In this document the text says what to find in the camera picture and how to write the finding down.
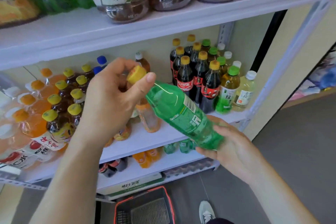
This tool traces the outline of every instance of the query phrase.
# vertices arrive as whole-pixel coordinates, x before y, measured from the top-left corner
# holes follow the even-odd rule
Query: green bottle cap
[[[220,66],[224,66],[225,62],[226,62],[226,59],[224,57],[218,57],[217,61],[219,62]]]
[[[231,76],[235,76],[235,75],[239,74],[239,68],[236,67],[236,66],[230,67],[228,74],[231,75]]]
[[[209,54],[211,54],[211,55],[216,55],[217,52],[218,52],[217,47],[211,47],[211,48],[209,49]]]
[[[211,45],[210,39],[203,39],[202,45],[203,46],[210,46]]]

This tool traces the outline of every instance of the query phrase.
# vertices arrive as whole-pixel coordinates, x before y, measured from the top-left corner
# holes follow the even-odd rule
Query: right hand
[[[196,151],[206,157],[218,160],[223,167],[242,181],[252,185],[257,180],[262,163],[265,161],[260,151],[237,128],[215,116],[208,115],[214,123],[214,130],[225,137],[217,151],[196,147]]]

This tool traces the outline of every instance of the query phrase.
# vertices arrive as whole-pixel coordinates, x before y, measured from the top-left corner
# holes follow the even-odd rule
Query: barcode
[[[187,95],[184,95],[183,104],[186,107],[188,107],[193,113],[195,113],[195,111],[196,111],[196,104],[190,98],[188,98]]]

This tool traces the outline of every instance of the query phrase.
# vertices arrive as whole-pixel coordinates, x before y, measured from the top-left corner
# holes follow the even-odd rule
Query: sneaker
[[[208,223],[208,221],[215,218],[215,213],[208,201],[202,201],[199,204],[199,219],[202,224]]]

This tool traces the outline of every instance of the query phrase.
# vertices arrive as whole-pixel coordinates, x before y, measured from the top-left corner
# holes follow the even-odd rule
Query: forearm
[[[272,224],[319,223],[265,159],[259,172],[250,187]]]
[[[102,148],[84,144],[76,131],[31,224],[91,224]]]

